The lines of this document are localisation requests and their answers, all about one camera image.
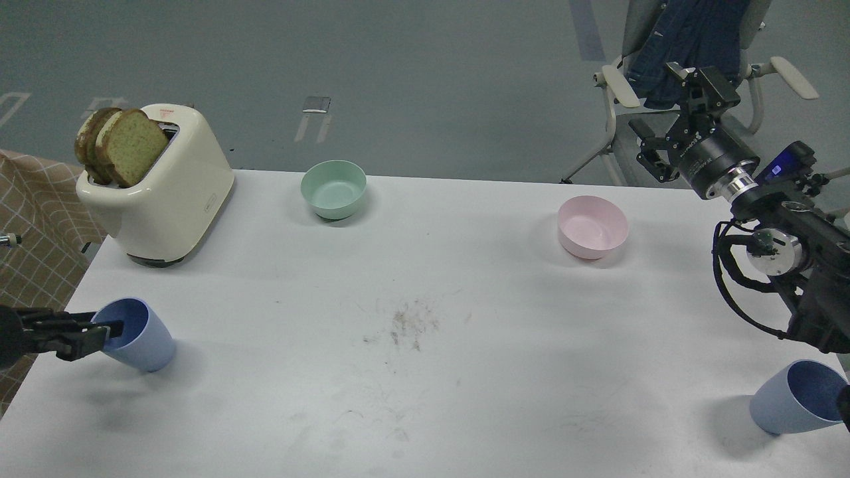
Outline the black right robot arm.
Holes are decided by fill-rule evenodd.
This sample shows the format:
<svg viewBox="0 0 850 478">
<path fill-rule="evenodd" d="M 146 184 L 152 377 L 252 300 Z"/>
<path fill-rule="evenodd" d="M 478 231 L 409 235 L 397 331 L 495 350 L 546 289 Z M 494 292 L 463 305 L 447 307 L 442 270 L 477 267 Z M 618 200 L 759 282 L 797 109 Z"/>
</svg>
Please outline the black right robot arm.
<svg viewBox="0 0 850 478">
<path fill-rule="evenodd" d="M 661 182 L 683 177 L 701 199 L 722 197 L 732 217 L 715 227 L 711 266 L 726 304 L 746 323 L 780 340 L 823 353 L 848 352 L 848 233 L 810 201 L 813 151 L 789 145 L 757 177 L 759 160 L 722 125 L 740 96 L 715 67 L 667 63 L 680 85 L 677 121 L 656 136 L 642 121 L 638 161 Z M 725 276 L 752 291 L 776 293 L 790 311 L 786 330 L 751 318 L 729 293 Z"/>
</svg>

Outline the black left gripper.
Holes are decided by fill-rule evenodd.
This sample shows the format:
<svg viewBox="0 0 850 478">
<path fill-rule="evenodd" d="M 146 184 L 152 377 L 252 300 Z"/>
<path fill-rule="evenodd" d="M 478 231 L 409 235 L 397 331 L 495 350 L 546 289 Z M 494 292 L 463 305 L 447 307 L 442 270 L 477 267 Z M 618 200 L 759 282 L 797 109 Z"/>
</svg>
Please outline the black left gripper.
<svg viewBox="0 0 850 478">
<path fill-rule="evenodd" d="M 61 360 L 74 361 L 84 357 L 83 336 L 86 332 L 101 333 L 104 340 L 122 336 L 124 321 L 109 320 L 91 323 L 93 312 L 70 313 L 51 308 L 15 309 L 23 327 L 23 350 L 25 353 L 54 351 Z"/>
</svg>

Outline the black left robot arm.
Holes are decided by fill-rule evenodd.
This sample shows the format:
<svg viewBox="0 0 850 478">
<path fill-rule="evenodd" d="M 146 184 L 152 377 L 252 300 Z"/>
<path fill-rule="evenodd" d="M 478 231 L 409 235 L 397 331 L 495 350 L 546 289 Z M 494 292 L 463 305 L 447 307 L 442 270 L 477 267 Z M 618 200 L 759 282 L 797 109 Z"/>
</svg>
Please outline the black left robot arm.
<svg viewBox="0 0 850 478">
<path fill-rule="evenodd" d="M 54 353 L 76 361 L 101 352 L 112 339 L 129 335 L 124 319 L 94 321 L 95 311 L 71 313 L 48 307 L 1 307 L 1 365 L 6 371 L 24 356 Z"/>
</svg>

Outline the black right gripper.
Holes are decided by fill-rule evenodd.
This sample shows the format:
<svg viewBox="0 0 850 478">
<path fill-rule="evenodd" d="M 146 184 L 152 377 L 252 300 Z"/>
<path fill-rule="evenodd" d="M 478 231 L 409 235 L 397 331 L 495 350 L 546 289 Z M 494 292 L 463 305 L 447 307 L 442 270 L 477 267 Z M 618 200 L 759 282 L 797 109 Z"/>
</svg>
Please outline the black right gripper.
<svg viewBox="0 0 850 478">
<path fill-rule="evenodd" d="M 734 86 L 716 67 L 665 67 L 681 84 L 677 120 L 662 136 L 643 119 L 628 126 L 639 141 L 637 161 L 660 183 L 682 178 L 701 199 L 734 200 L 755 187 L 757 155 L 723 126 L 723 114 L 740 103 Z"/>
</svg>

